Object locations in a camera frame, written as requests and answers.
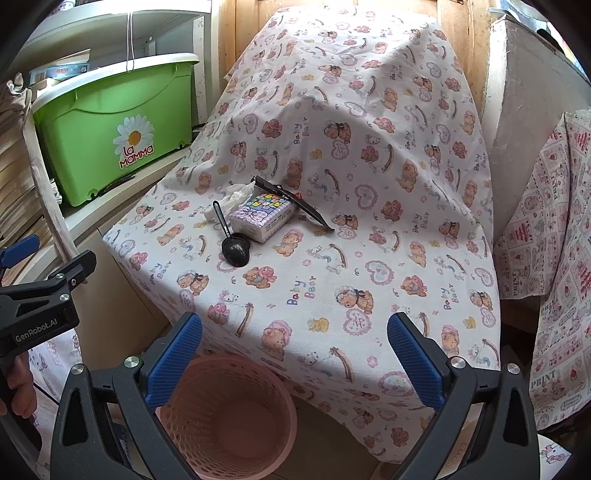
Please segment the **pink plastic basket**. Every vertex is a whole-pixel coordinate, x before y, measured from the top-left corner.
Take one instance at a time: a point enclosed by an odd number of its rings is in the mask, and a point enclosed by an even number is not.
[[[234,355],[189,363],[156,414],[205,480],[263,478],[283,463],[296,438],[296,408],[281,381]]]

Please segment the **wooden stick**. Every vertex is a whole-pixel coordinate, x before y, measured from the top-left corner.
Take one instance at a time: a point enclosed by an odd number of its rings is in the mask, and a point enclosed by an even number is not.
[[[37,197],[41,203],[41,211],[45,216],[47,226],[53,236],[62,261],[68,262],[78,255],[78,249],[70,236],[66,221],[53,195],[30,110],[27,113],[22,134],[25,137],[25,144],[27,145],[27,152],[31,163],[31,174],[33,175],[33,182],[37,189]]]

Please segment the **black ladle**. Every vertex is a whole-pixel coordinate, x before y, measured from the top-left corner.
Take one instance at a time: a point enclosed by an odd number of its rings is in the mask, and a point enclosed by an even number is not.
[[[222,255],[233,267],[244,267],[251,259],[251,241],[241,233],[230,233],[226,219],[223,217],[220,204],[213,202],[213,210],[220,221],[226,238],[222,242]]]

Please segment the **box on shelf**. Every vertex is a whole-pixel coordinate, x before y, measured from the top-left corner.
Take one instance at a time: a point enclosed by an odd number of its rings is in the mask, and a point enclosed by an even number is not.
[[[45,161],[71,205],[191,143],[198,61],[178,53],[117,63],[61,82],[33,103]]]

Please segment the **pink patterned cloth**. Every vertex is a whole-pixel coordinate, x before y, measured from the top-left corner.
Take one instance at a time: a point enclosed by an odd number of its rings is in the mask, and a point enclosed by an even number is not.
[[[202,211],[256,174],[299,191],[336,231],[296,213],[252,244],[246,267],[228,265]],[[388,343],[390,315],[406,312],[449,356],[499,368],[490,178],[435,20],[282,8],[186,158],[104,240],[171,321],[200,315],[205,353],[266,365],[399,462],[433,412]]]
[[[591,111],[565,113],[494,250],[501,297],[542,295],[530,375],[539,429],[591,399]]]

